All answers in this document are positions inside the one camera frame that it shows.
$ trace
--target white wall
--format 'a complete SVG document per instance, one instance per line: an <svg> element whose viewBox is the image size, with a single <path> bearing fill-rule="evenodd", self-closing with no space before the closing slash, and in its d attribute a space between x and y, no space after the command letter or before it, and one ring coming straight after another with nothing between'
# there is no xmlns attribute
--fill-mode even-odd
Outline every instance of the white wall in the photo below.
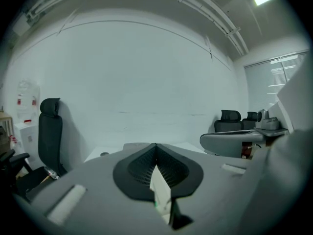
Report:
<svg viewBox="0 0 313 235"><path fill-rule="evenodd" d="M212 130L221 109L238 110L232 62L216 47L223 42L214 41L220 61L212 60L195 12L170 0L157 4L164 13L170 3L173 18L147 7L103 8L92 0L57 35L77 1L56 8L63 13L52 11L20 40L3 77L4 109L14 121L23 78L37 81L40 102L61 98L65 168L82 163L96 146L188 141L200 148L200 135Z"/></svg>
<svg viewBox="0 0 313 235"><path fill-rule="evenodd" d="M238 83L240 112L246 113L248 111L248 90L245 66L295 51L308 50L309 48L309 38L304 34L297 34L275 39L267 44L260 45L250 50L247 55L235 60L234 70Z"/></svg>

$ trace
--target white table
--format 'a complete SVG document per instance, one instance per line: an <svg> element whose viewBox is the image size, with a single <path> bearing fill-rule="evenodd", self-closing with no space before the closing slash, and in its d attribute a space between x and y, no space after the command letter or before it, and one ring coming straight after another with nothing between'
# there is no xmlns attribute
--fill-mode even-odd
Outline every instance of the white table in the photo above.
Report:
<svg viewBox="0 0 313 235"><path fill-rule="evenodd" d="M200 153L205 153L204 151L196 148L194 145L188 143L188 142L182 142L182 143L176 143L176 144L170 144L182 149L186 149L186 150L191 150L191 151L195 151L195 152L200 152ZM97 146L90 154L89 156L85 159L84 162L87 162L91 159L95 159L95 158L99 158L100 154L103 152L108 152L109 154L117 152L117 151L121 151L123 150L122 147L106 147L106 146Z"/></svg>

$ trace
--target office chair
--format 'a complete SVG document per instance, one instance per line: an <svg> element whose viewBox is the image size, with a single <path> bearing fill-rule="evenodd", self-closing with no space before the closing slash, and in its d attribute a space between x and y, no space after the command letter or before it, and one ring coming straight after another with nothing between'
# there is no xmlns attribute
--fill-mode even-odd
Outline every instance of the office chair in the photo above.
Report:
<svg viewBox="0 0 313 235"><path fill-rule="evenodd" d="M221 120L214 123L215 132L240 131L244 129L240 121L241 115L237 111L222 110Z"/></svg>
<svg viewBox="0 0 313 235"><path fill-rule="evenodd" d="M248 117L243 119L244 130L252 130L255 127L257 112L248 112Z"/></svg>
<svg viewBox="0 0 313 235"><path fill-rule="evenodd" d="M39 116L38 155L48 168L62 176L67 171L60 163L63 123L62 118L58 116L59 100L59 98L48 98L40 105L42 113ZM23 166L26 169L29 167L25 162L25 158L28 157L28 153L23 153L10 158L11 176L15 177ZM48 173L43 166L34 171L30 169L28 174L16 181L17 193L26 200L31 201L40 190L53 182L51 177L46 179L47 176Z"/></svg>

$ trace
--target desk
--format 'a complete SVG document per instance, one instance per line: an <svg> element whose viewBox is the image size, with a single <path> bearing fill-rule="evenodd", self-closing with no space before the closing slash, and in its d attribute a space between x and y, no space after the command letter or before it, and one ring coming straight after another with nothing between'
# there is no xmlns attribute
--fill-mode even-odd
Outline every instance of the desk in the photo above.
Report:
<svg viewBox="0 0 313 235"><path fill-rule="evenodd" d="M8 136L13 135L13 125L12 125L12 117L5 113L0 112L0 122L4 122L3 128L5 129L5 132Z"/></svg>
<svg viewBox="0 0 313 235"><path fill-rule="evenodd" d="M196 148L195 146L193 146L192 144L188 143L188 142L182 142L182 143L176 143L176 144L171 144L173 146L182 148L182 149L186 149L186 150L191 150L191 151L195 151L195 152L200 152L200 153L205 153L204 151ZM105 147L105 146L97 146L90 154L89 156L85 159L84 162L87 162L91 159L95 159L95 158L99 158L101 153L103 152L108 152L109 154L114 153L114 152L118 152L123 150L122 147Z"/></svg>

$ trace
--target window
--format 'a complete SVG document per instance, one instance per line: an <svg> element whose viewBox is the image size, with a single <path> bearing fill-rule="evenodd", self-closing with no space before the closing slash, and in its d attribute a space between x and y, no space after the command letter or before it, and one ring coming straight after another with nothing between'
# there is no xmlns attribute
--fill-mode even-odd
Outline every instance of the window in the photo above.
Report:
<svg viewBox="0 0 313 235"><path fill-rule="evenodd" d="M278 102L277 93L299 69L306 54L285 55L245 67L249 111L268 109Z"/></svg>

